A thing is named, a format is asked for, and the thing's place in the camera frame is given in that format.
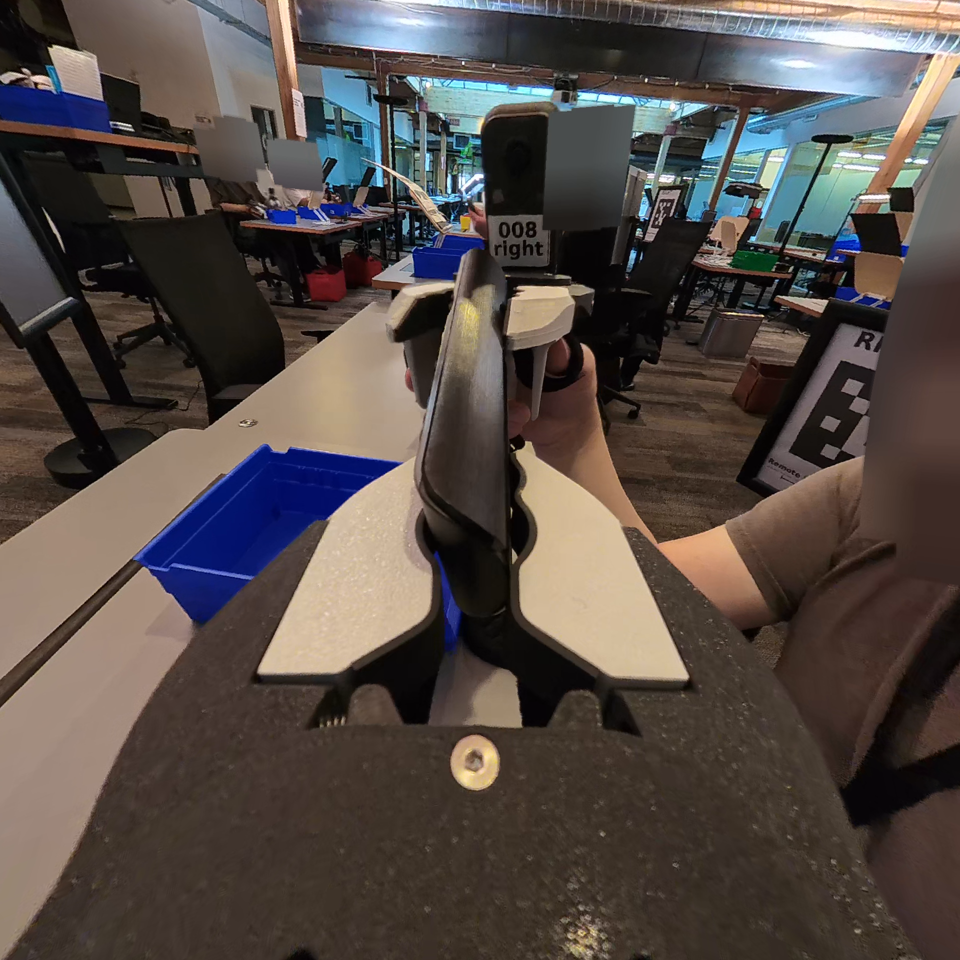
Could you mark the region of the blue storage box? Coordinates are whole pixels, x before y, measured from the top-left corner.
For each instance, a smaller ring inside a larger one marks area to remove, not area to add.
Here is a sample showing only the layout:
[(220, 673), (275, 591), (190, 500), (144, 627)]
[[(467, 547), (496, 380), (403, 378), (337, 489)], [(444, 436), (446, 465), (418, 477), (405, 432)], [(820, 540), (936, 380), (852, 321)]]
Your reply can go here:
[(1, 85), (1, 118), (104, 134), (113, 131), (110, 112), (103, 100), (18, 85)]
[(439, 233), (429, 246), (412, 250), (413, 277), (417, 280), (452, 281), (462, 257), (473, 249), (483, 250), (486, 239), (475, 231)]

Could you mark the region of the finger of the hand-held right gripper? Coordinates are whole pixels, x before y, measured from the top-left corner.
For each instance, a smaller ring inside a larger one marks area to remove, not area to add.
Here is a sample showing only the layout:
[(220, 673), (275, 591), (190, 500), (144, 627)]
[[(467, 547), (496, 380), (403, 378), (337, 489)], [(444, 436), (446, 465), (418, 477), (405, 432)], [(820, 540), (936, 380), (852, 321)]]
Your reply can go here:
[(529, 393), (533, 422), (540, 413), (549, 351), (570, 334), (575, 308), (567, 286), (521, 285), (508, 299), (505, 347), (514, 379)]
[(410, 284), (392, 300), (387, 318), (390, 342), (401, 344), (417, 405), (427, 406), (455, 283), (435, 280)]

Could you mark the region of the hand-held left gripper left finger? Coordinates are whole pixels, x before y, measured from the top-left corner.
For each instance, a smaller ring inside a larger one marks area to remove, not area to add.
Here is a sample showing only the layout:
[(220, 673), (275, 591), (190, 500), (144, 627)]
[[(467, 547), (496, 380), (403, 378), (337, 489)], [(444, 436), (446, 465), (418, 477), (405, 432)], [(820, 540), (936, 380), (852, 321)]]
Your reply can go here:
[(425, 539), (414, 466), (398, 465), (327, 522), (257, 667), (262, 683), (386, 688), (428, 721), (445, 654), (442, 575)]

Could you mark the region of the wooden background desk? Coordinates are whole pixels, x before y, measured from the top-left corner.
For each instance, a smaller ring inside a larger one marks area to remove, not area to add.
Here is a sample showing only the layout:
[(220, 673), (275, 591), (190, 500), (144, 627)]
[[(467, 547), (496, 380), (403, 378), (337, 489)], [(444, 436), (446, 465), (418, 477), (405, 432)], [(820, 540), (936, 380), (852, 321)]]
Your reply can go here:
[(185, 143), (130, 136), (87, 128), (31, 124), (2, 119), (1, 133), (18, 137), (98, 143), (125, 149), (162, 151), (164, 153), (186, 155), (196, 158), (200, 156), (200, 152), (196, 146)]

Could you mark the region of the person's right hand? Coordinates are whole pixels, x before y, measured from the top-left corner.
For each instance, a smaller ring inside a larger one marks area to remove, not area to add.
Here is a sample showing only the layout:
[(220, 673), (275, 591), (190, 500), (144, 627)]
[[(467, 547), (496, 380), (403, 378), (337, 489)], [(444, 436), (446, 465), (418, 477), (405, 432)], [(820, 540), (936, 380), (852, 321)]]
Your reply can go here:
[(538, 459), (601, 499), (619, 488), (596, 400), (594, 354), (581, 347), (577, 376), (561, 390), (541, 392), (532, 418), (532, 390), (515, 374), (508, 402), (508, 435), (533, 446)]

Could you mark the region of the black office chair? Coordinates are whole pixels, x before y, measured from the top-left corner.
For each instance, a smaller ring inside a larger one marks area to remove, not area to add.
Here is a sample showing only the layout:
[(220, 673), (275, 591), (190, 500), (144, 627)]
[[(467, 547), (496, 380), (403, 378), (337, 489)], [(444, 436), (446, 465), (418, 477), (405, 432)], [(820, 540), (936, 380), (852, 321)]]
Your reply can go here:
[(598, 292), (583, 342), (596, 363), (605, 432), (610, 429), (609, 402), (624, 403), (628, 419), (639, 417), (642, 405), (626, 395), (627, 388), (643, 364), (659, 363), (668, 307), (711, 229), (709, 222), (667, 220), (629, 276)]
[(281, 326), (221, 213), (116, 227), (193, 356), (210, 424), (284, 372)]

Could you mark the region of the blue plastic bin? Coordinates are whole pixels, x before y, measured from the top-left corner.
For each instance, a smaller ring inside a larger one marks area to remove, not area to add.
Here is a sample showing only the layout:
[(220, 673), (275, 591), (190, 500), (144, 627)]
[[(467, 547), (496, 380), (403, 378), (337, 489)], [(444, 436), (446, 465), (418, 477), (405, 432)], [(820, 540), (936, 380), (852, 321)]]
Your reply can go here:
[[(208, 622), (314, 522), (331, 516), (395, 463), (263, 445), (151, 540), (136, 560), (186, 615)], [(459, 613), (443, 586), (444, 652), (456, 646)]]

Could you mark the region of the black remote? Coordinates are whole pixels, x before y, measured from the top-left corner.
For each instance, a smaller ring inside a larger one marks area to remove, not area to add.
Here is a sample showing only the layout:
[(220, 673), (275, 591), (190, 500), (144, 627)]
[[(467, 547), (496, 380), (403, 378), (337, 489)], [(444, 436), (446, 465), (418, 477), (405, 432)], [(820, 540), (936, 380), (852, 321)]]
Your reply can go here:
[(504, 271), (485, 249), (461, 259), (414, 463), (427, 544), (454, 601), (493, 618), (511, 582), (511, 450)]

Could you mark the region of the black display panel stand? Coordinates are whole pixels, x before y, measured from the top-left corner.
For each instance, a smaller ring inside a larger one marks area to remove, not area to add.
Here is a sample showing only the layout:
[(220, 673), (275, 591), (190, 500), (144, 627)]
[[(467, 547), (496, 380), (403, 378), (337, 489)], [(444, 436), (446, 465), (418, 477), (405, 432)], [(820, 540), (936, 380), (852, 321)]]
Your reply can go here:
[(90, 486), (157, 440), (147, 428), (103, 429), (51, 332), (77, 321), (87, 303), (67, 281), (54, 247), (30, 209), (6, 160), (1, 161), (1, 322), (7, 336), (37, 368), (74, 438), (52, 449), (44, 466), (70, 490)]

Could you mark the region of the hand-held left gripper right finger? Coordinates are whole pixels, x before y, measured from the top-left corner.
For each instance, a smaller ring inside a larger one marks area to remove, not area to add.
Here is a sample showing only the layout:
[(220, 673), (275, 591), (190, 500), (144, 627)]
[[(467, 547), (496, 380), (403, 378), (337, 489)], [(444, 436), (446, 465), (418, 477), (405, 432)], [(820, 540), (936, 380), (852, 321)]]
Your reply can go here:
[(614, 514), (526, 447), (511, 455), (508, 669), (525, 718), (570, 692), (607, 714), (624, 691), (680, 691), (690, 672)]

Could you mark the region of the silver trash can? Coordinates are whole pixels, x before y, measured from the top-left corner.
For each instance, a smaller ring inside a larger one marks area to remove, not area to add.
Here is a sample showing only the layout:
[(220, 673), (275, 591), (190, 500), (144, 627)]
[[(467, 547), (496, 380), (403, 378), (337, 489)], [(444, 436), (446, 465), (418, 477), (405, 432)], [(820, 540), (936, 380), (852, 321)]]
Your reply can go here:
[(764, 320), (756, 311), (715, 306), (704, 323), (698, 350), (711, 358), (744, 359)]

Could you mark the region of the black framed marker sign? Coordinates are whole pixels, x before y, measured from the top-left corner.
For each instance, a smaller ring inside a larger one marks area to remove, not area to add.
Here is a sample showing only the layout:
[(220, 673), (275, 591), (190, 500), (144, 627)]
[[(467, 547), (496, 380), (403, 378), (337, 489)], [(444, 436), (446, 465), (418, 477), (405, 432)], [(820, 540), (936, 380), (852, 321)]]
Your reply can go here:
[(768, 497), (864, 455), (888, 318), (887, 309), (827, 301), (740, 468), (740, 486)]

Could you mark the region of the person's grey shirt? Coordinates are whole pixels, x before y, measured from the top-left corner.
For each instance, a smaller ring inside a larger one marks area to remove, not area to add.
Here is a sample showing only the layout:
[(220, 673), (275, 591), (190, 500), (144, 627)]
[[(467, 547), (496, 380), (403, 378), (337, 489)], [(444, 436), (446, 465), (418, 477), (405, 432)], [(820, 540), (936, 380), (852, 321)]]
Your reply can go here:
[(959, 954), (958, 587), (906, 577), (860, 529), (863, 458), (726, 522), (776, 622), (775, 673), (923, 958)]

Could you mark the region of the person's right forearm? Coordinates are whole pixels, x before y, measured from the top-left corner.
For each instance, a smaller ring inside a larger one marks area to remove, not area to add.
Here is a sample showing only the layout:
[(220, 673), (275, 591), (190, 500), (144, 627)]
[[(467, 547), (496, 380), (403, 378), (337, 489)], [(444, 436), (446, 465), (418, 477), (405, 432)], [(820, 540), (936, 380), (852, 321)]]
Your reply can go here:
[(725, 527), (664, 542), (654, 538), (620, 483), (601, 428), (580, 443), (568, 474), (622, 525), (638, 530), (734, 626), (754, 630), (774, 623), (773, 610)]

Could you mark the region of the brown cardboard box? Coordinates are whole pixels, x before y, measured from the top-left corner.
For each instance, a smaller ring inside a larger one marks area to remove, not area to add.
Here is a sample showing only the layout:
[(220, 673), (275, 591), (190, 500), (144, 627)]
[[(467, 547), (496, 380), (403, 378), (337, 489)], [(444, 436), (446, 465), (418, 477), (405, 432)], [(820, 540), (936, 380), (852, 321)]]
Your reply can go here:
[(750, 356), (732, 390), (732, 401), (747, 414), (768, 417), (779, 403), (795, 367), (795, 363), (762, 361)]

